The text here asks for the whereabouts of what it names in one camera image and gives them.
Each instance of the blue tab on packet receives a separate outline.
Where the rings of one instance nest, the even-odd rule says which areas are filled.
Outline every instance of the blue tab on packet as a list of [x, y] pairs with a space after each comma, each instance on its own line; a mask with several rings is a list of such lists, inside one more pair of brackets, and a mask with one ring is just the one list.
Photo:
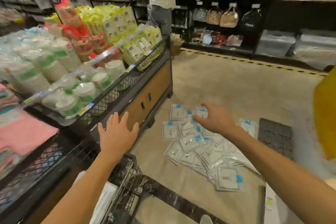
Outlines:
[[243, 183], [243, 178], [241, 175], [237, 175], [237, 183]]

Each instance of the gray pants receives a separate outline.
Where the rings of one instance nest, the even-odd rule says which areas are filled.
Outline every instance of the gray pants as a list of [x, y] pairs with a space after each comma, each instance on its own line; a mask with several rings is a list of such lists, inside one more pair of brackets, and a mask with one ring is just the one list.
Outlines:
[[152, 5], [152, 13], [148, 17], [148, 24], [158, 26], [162, 35], [170, 35], [171, 31], [171, 8], [165, 9], [158, 5]]

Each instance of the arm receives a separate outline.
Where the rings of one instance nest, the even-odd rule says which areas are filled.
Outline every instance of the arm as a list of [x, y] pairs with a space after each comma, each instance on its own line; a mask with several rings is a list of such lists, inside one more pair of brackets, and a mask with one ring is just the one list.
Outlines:
[[336, 191], [288, 158], [268, 148], [236, 126], [219, 106], [202, 104], [208, 117], [192, 118], [231, 141], [250, 160], [275, 193], [306, 224], [331, 224], [336, 219]]
[[101, 151], [90, 168], [58, 202], [42, 224], [88, 224], [108, 177], [115, 165], [133, 145], [139, 131], [127, 129], [128, 112], [119, 123], [118, 113], [111, 115], [106, 131], [98, 124]]

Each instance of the forearm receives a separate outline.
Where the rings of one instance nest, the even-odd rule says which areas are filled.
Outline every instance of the forearm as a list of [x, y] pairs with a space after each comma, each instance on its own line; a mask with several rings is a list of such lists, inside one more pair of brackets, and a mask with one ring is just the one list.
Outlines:
[[334, 223], [336, 191], [241, 127], [222, 133], [250, 160], [275, 193], [306, 224]]
[[58, 202], [42, 224], [88, 224], [103, 187], [119, 161], [98, 154], [90, 168]]

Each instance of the white cord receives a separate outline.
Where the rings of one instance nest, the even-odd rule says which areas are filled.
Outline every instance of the white cord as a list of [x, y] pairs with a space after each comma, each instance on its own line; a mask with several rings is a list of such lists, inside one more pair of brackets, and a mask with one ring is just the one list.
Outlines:
[[153, 17], [152, 17], [152, 5], [147, 5], [147, 13], [148, 13], [148, 17], [152, 18], [153, 22], [154, 22], [157, 26], [159, 26], [159, 25], [156, 23], [156, 21], [153, 19]]

